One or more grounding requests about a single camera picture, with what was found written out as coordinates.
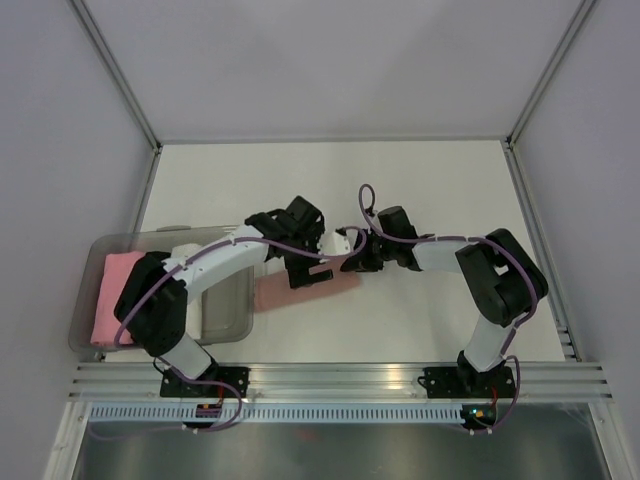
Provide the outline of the dusty pink t-shirt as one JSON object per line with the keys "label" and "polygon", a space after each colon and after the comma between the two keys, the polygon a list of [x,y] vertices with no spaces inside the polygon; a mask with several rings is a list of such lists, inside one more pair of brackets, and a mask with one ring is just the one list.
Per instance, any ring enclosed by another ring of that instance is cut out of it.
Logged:
{"label": "dusty pink t-shirt", "polygon": [[264,313],[290,305],[332,297],[359,288],[361,279],[355,272],[342,272],[339,261],[328,261],[310,269],[311,274],[331,273],[328,280],[292,289],[288,273],[283,270],[255,280],[254,312]]}

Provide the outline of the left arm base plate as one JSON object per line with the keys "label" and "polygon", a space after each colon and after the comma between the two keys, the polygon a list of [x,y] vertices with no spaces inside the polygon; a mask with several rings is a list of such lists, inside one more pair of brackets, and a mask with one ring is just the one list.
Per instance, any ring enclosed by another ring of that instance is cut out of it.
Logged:
{"label": "left arm base plate", "polygon": [[250,384],[246,366],[213,366],[196,380],[184,380],[173,370],[163,373],[161,398],[242,398]]}

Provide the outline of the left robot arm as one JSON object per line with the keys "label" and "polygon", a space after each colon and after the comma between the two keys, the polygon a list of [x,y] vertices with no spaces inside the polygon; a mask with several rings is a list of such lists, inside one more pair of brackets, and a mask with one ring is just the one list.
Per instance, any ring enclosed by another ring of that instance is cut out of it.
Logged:
{"label": "left robot arm", "polygon": [[161,260],[148,253],[133,266],[114,309],[120,326],[114,345],[129,333],[148,355],[183,376],[195,395],[206,396],[218,384],[215,361],[186,332],[189,303],[235,273],[282,258],[292,289],[332,278],[329,270],[312,273],[324,256],[325,233],[319,209],[297,196],[285,209],[250,216],[232,233],[184,258]]}

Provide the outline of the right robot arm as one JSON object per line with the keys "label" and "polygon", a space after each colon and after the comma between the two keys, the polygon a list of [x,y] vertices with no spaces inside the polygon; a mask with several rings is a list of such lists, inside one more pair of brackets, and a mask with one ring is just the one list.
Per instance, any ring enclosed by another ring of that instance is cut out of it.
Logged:
{"label": "right robot arm", "polygon": [[373,273],[387,262],[414,272],[459,273],[464,277],[479,319],[457,359],[459,388],[478,395],[504,366],[505,353],[519,326],[548,294],[548,283],[513,234],[504,228],[484,237],[417,234],[405,210],[361,209],[369,230],[360,252],[341,265],[343,272]]}

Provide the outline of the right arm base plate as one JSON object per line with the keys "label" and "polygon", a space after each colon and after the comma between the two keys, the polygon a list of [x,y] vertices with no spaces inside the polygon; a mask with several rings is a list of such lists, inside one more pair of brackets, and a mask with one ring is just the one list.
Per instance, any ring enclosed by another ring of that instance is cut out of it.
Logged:
{"label": "right arm base plate", "polygon": [[516,380],[510,367],[498,365],[488,372],[460,366],[426,367],[417,383],[430,399],[513,398]]}

